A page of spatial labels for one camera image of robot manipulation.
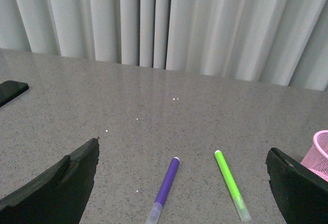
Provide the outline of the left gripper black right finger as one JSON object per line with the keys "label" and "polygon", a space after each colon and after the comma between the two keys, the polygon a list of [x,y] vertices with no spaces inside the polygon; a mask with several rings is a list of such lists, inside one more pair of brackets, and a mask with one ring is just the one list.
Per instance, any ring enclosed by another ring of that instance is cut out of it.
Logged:
{"label": "left gripper black right finger", "polygon": [[265,163],[286,223],[327,223],[327,181],[277,148],[268,151]]}

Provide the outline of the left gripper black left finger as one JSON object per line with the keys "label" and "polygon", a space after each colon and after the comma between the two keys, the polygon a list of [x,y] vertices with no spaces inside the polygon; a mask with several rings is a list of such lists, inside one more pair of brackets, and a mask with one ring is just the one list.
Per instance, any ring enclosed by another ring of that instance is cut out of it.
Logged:
{"label": "left gripper black left finger", "polygon": [[99,139],[92,138],[1,199],[1,223],[79,223],[94,187]]}

